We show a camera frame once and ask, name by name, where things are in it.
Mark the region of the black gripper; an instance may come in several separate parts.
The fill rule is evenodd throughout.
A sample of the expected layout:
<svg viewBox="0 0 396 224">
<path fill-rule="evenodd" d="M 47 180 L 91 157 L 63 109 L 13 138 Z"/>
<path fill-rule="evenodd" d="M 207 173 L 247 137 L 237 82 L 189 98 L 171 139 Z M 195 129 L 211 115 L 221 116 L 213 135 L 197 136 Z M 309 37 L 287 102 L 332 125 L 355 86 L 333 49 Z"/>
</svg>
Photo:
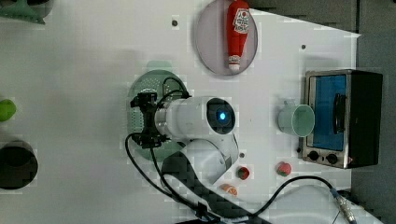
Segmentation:
<svg viewBox="0 0 396 224">
<path fill-rule="evenodd" d="M 131 108 L 138 107 L 143 114 L 143 130 L 141 133 L 133 133 L 132 139 L 146 149 L 160 147 L 167 140 L 167 137 L 156 128 L 156 100 L 156 92 L 139 92 L 130 102 Z"/>
</svg>

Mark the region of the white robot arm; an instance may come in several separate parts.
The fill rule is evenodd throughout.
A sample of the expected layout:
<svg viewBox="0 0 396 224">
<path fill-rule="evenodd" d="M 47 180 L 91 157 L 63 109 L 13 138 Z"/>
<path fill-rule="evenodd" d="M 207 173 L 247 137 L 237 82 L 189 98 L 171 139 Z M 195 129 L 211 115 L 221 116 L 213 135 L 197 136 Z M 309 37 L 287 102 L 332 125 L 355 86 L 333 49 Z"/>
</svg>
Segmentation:
<svg viewBox="0 0 396 224">
<path fill-rule="evenodd" d="M 143 129 L 130 133 L 146 149 L 161 179 L 158 190 L 188 206 L 199 220 L 213 224 L 272 224 L 260 217 L 282 189 L 258 209 L 227 196 L 214 183 L 237 161 L 239 149 L 233 129 L 233 107 L 217 97 L 192 97 L 171 91 L 162 99 L 155 92 L 139 92 L 130 102 L 142 113 Z"/>
</svg>

